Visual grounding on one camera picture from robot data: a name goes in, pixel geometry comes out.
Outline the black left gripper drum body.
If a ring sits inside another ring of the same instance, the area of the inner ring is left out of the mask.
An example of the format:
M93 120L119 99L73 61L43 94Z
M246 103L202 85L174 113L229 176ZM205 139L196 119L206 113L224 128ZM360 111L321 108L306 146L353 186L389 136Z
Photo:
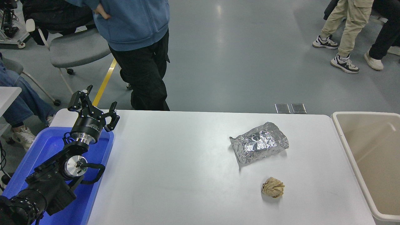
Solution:
M105 119L93 117L78 117L71 129L71 137L77 139L82 135L91 136L91 140L98 140L105 125Z

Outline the person's hand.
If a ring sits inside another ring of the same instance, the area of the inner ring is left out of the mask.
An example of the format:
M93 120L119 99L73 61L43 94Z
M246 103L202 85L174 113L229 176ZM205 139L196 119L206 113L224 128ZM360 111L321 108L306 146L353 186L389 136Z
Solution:
M105 20L108 20L111 18L110 14L108 14L102 4L98 4L97 7L93 10L95 14L101 15L101 17L103 17Z

